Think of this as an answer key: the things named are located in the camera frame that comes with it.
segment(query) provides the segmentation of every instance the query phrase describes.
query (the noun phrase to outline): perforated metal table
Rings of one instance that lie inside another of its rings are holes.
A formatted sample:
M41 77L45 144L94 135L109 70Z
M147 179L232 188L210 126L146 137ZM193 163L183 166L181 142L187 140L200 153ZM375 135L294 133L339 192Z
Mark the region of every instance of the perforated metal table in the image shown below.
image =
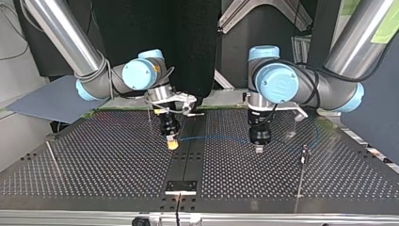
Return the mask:
M51 142L56 160L43 145L0 173L0 225L55 213L121 225L140 213L263 220L333 214L399 223L399 175L325 118L295 126L293 116L278 112L274 140L255 153L245 109L207 110L181 119L186 140L171 152L147 111L98 112ZM311 161L298 198L304 144ZM196 195L166 195L171 181L196 182Z

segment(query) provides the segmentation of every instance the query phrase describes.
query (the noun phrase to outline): blue joint cap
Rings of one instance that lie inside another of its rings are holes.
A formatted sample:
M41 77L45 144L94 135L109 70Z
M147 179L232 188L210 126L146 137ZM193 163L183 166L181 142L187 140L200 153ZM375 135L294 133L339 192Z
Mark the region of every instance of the blue joint cap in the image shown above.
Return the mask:
M77 89L77 92L79 93L79 96L82 97L82 99L85 101L101 101L102 100L102 99L98 99L98 98L91 96L85 90L85 88L83 87L83 85L79 79L76 80L76 89Z
M274 45L261 45L249 50L248 61L258 58L279 58L279 47Z
M155 83L155 66L147 59L138 58L127 63L122 70L125 85L134 90L149 89Z
M256 90L275 104L289 102L298 93L298 76L287 65L281 63L266 65L255 76Z
M361 83L358 83L358 87L356 88L355 95L353 95L352 99L345 105L335 109L334 111L338 112L351 112L358 108L361 104L361 98L364 96L364 87Z
M162 51L158 49L143 52L138 55L138 58L162 58L163 60L165 60Z

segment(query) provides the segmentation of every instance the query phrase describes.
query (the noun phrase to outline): white wall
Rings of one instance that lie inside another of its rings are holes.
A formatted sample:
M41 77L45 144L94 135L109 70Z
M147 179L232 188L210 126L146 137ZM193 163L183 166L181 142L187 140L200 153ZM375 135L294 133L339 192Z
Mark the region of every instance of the white wall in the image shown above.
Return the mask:
M12 0L0 2L13 7ZM5 12L21 30L18 19L11 12ZM25 46L26 41L15 33L0 13L0 58L18 55ZM30 51L14 59L0 60L0 119L10 114L1 109L44 85ZM0 171L39 147L50 132L49 122L37 118L14 114L0 120Z

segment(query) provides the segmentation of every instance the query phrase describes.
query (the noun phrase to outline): blue wire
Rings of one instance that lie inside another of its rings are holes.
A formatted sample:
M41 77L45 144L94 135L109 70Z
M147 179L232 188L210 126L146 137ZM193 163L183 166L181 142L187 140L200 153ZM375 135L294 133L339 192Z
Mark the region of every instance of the blue wire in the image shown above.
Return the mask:
M245 140L245 139L242 139L242 138L239 138L239 137L231 137L231 136L197 136L197 137L183 137L183 138L180 138L180 141L186 141L186 140L192 140L192 139L207 139L207 138L229 139L229 140L233 140L233 141L236 141L236 142L238 142L238 143L241 143L241 144L252 144L251 142L249 142L249 141L247 141L247 140ZM273 139L273 140L275 140L275 141L278 142L278 143L287 145L287 143L285 143L284 141L281 141L281 140L278 140L278 139Z
M311 145L309 145L310 149L313 149L316 147L316 145L319 142L319 137L320 137L320 133L319 133L319 128L317 127L316 123L313 123L314 129L316 131L316 138L314 139L314 141L311 143ZM208 139L208 138L216 138L216 139L229 139L229 140L233 140L236 141L238 143L241 144L251 144L249 141L247 141L246 139L242 139L239 137L231 137L231 136L196 136L196 137L182 137L180 138L180 141L187 141L187 140L193 140L193 139ZM287 145L288 144L284 141L278 140L278 139L273 139L278 143L281 143L283 145Z

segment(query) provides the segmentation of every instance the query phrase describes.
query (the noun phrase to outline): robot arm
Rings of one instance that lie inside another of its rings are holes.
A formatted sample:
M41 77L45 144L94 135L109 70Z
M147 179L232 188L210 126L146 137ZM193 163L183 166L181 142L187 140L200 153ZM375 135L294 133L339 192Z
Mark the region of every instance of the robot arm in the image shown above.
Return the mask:
M165 59L160 50L138 55L137 59L111 68L108 60L88 40L63 0L24 0L26 8L40 24L58 51L75 71L76 88L87 100L103 100L132 90L147 90L147 102L152 104L161 120L161 133L167 137L170 149L178 144L175 136L180 124L175 119L175 102L183 102L188 114L197 100L187 94L171 91Z
M248 123L252 143L271 141L268 123L270 106L295 102L325 110L350 112L361 104L364 87L360 81L369 78L379 66L365 75L370 66L386 53L387 41L378 41L384 20L397 20L390 9L394 0L362 0L332 48L323 70L301 68L279 60L277 46L257 46L248 59ZM390 39L397 31L388 32Z

